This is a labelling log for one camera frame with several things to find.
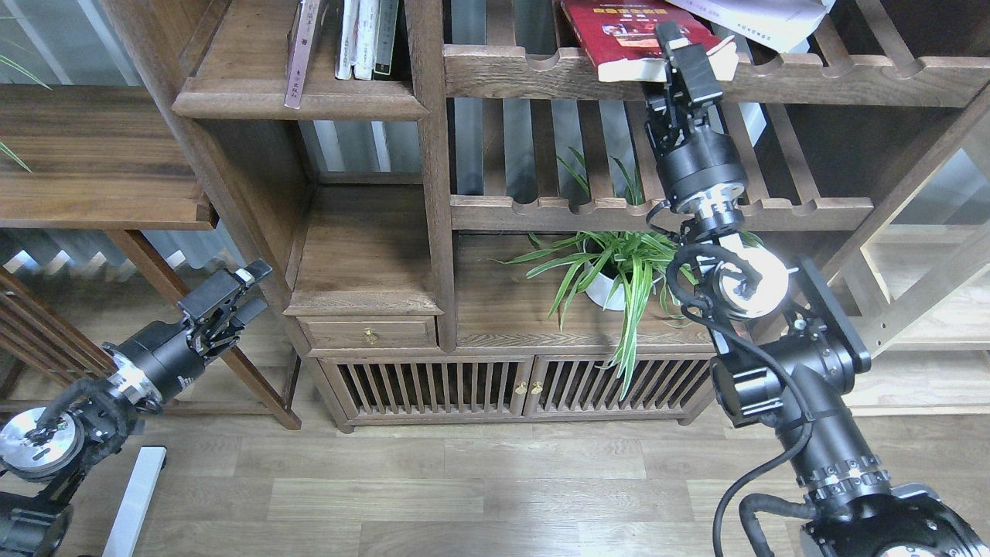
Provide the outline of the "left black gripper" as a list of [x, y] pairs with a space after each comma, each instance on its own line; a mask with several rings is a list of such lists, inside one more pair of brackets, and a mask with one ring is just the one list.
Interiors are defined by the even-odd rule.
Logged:
[[153, 321], [120, 345], [104, 349], [116, 364], [110, 384], [134, 405], [163, 405], [205, 367], [236, 346], [241, 331], [268, 308], [262, 297], [243, 298], [273, 269], [263, 258], [235, 272], [218, 271], [178, 300], [183, 319]]

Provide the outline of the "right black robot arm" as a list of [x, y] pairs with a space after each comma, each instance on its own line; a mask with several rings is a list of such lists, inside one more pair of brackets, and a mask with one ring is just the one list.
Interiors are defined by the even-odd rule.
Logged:
[[772, 549], [758, 514], [802, 518], [807, 556], [986, 556], [988, 546], [926, 484], [892, 486], [842, 396], [871, 357], [809, 258], [791, 265], [740, 237], [747, 175], [732, 139], [710, 124], [720, 102], [706, 47], [676, 22], [659, 22], [662, 84], [645, 84], [646, 131], [666, 203], [684, 216], [665, 282], [683, 314], [711, 334], [715, 398], [735, 426], [773, 428], [783, 452], [736, 480], [715, 508], [713, 551], [722, 554], [729, 502], [789, 462], [801, 503], [747, 494], [739, 518], [752, 550]]

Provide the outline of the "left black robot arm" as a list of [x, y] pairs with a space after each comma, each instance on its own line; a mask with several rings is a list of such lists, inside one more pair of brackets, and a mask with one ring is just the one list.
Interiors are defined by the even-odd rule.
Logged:
[[121, 344], [106, 343], [108, 378], [81, 378], [43, 408], [15, 415], [2, 428], [3, 468], [45, 487], [36, 496], [2, 494], [2, 554], [50, 556], [70, 526], [71, 498], [93, 466], [121, 450], [138, 417], [163, 405], [237, 345], [265, 310], [248, 293], [270, 275], [266, 261], [221, 269], [179, 300], [183, 318], [153, 321]]

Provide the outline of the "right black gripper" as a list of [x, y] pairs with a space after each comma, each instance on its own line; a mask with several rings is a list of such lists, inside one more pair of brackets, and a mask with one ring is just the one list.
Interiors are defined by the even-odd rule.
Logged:
[[647, 136], [671, 209], [714, 216], [736, 210], [746, 172], [732, 139], [716, 131], [708, 110], [722, 99], [704, 46], [689, 43], [678, 21], [655, 25], [664, 52], [664, 88], [643, 86]]

